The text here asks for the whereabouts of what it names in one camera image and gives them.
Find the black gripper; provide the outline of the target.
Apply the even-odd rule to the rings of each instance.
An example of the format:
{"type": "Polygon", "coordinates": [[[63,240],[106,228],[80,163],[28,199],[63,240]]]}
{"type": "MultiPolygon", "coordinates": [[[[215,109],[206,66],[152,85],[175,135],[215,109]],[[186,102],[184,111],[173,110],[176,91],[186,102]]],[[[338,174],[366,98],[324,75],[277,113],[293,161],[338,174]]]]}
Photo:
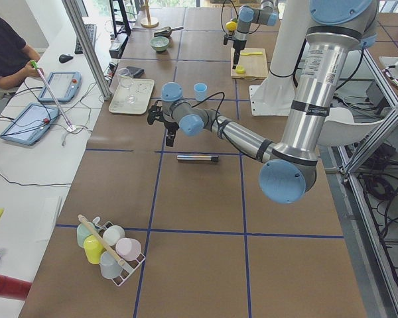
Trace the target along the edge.
{"type": "Polygon", "coordinates": [[[246,34],[238,31],[226,33],[223,39],[223,45],[227,45],[229,41],[233,42],[233,66],[232,69],[237,68],[239,62],[239,50],[243,50],[246,45],[246,34]]]}
{"type": "Polygon", "coordinates": [[[150,107],[147,115],[147,122],[149,125],[152,125],[155,121],[164,123],[164,126],[167,129],[165,144],[168,147],[173,147],[174,134],[179,129],[179,126],[176,122],[170,122],[168,119],[165,119],[162,107],[158,106],[158,103],[155,103],[150,107]]]}

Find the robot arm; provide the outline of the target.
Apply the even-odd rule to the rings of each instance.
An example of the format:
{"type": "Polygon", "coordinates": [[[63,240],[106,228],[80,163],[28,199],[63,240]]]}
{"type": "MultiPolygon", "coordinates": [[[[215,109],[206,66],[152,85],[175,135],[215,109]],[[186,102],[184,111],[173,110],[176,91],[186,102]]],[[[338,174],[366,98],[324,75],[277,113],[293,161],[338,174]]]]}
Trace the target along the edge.
{"type": "Polygon", "coordinates": [[[224,36],[224,45],[229,40],[233,42],[233,70],[239,63],[241,51],[245,49],[251,24],[274,26],[278,19],[277,4],[278,1],[261,1],[259,8],[243,5],[239,9],[235,30],[224,36]]]}
{"type": "Polygon", "coordinates": [[[311,1],[306,31],[309,51],[283,137],[270,140],[226,118],[217,110],[191,105],[178,83],[163,85],[161,101],[148,112],[147,121],[162,122],[166,144],[176,132],[195,136],[209,130],[250,158],[262,163],[259,186],[271,200],[287,204],[300,200],[316,181],[315,148],[330,112],[346,57],[375,42],[377,1],[311,1]]]}

